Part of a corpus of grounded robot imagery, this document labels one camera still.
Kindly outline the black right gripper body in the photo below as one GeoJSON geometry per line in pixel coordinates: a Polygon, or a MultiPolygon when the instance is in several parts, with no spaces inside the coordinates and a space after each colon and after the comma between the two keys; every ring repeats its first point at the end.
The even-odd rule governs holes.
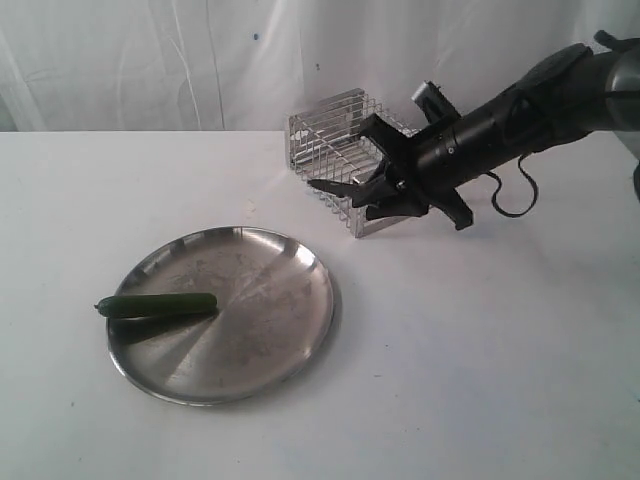
{"type": "Polygon", "coordinates": [[[473,212],[456,190],[461,170],[454,165],[456,143],[453,124],[442,120],[408,137],[406,153],[388,161],[385,175],[388,180],[395,175],[398,188],[406,188],[410,198],[425,207],[425,215],[431,207],[441,210],[457,230],[473,224],[473,212]]]}

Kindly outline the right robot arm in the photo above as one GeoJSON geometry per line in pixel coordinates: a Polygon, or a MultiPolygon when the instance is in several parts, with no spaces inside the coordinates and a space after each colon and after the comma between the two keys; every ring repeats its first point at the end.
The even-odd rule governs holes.
{"type": "Polygon", "coordinates": [[[421,217],[435,207],[462,230],[473,213],[458,187],[596,131],[638,130],[639,41],[603,30],[595,40],[603,52],[583,43],[563,48],[465,115],[426,83],[413,100],[429,124],[412,136],[369,116],[361,134],[383,159],[351,193],[352,205],[365,208],[369,220],[421,217]]]}

